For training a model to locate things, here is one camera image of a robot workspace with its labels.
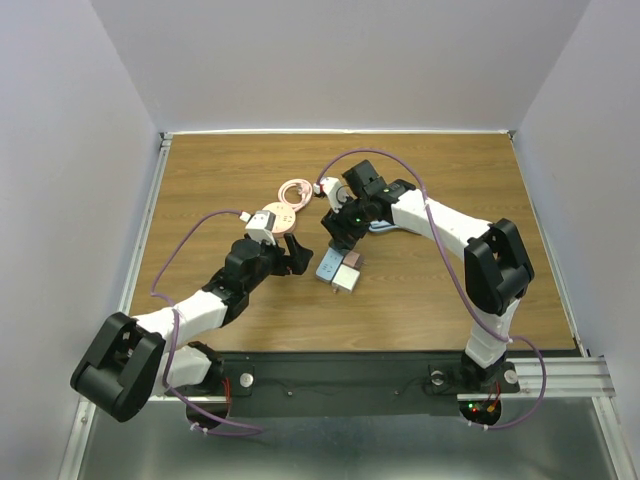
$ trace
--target small box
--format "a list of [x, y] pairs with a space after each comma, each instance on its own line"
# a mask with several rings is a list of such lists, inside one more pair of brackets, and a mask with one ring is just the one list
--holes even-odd
[[360, 267], [364, 263], [364, 257], [356, 252], [349, 252], [344, 256], [342, 260], [342, 264], [347, 267], [355, 268], [356, 270], [360, 270]]

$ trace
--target metal floor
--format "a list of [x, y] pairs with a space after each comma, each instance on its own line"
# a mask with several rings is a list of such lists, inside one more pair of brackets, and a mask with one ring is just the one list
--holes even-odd
[[[502, 421], [530, 408], [503, 402]], [[98, 411], [81, 479], [418, 480], [616, 478], [593, 403], [547, 399], [530, 421], [483, 432], [426, 415], [252, 419], [257, 437], [189, 431], [184, 407], [153, 402], [118, 424]]]

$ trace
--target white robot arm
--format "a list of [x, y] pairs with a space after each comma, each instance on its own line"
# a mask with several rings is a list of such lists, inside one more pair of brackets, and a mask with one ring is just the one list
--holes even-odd
[[[213, 350], [196, 335], [235, 320], [249, 294], [269, 275], [302, 275], [313, 256], [293, 234], [285, 234], [288, 255], [271, 231], [275, 215], [259, 211], [248, 221], [223, 268], [191, 297], [153, 313], [129, 317], [116, 312], [105, 320], [71, 377], [71, 386], [120, 422], [132, 418], [151, 395], [167, 388], [221, 382]], [[174, 309], [178, 313], [178, 335]], [[166, 382], [165, 366], [173, 354]]]
[[[402, 180], [387, 184], [367, 160], [343, 177], [355, 198], [344, 198], [346, 190], [337, 178], [324, 178], [316, 186], [316, 193], [326, 195], [331, 206], [322, 224], [332, 236], [333, 248], [343, 252], [353, 249], [374, 220], [385, 220], [434, 240], [422, 192], [413, 185]], [[511, 321], [533, 280], [533, 268], [512, 222], [502, 219], [492, 224], [433, 199], [427, 202], [443, 246], [465, 264], [467, 295], [475, 314], [495, 334], [474, 322], [465, 348], [466, 356], [486, 381], [504, 360]]]

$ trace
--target wooden tabletop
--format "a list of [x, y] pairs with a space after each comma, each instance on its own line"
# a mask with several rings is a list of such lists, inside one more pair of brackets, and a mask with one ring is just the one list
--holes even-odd
[[[436, 200], [473, 217], [516, 223], [536, 271], [513, 321], [512, 334], [541, 348], [573, 348], [573, 340], [545, 255], [518, 165], [506, 135], [183, 135], [173, 139], [153, 215], [131, 314], [166, 305], [149, 287], [170, 252], [206, 213], [221, 208], [249, 212], [276, 201], [291, 178], [313, 183], [337, 154], [374, 147], [408, 161]], [[376, 155], [341, 160], [340, 175], [367, 158], [387, 182], [412, 181], [395, 162]], [[326, 199], [299, 212], [295, 234], [315, 252], [301, 276], [270, 277], [233, 323], [199, 340], [217, 350], [354, 351], [463, 349], [471, 318], [430, 240], [407, 232], [368, 234], [356, 250], [365, 257], [353, 294], [334, 294], [315, 278], [329, 235], [320, 225]], [[159, 284], [175, 301], [192, 295], [224, 263], [243, 235], [237, 217], [205, 223], [183, 247]], [[462, 262], [452, 261], [462, 275]]]

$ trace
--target white wall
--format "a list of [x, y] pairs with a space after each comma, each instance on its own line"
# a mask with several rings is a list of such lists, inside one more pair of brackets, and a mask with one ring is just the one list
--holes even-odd
[[517, 127], [588, 0], [92, 0], [165, 131]]
[[0, 16], [0, 478], [55, 479], [157, 133], [88, 0]]
[[593, 0], [515, 137], [578, 330], [640, 465], [640, 3]]

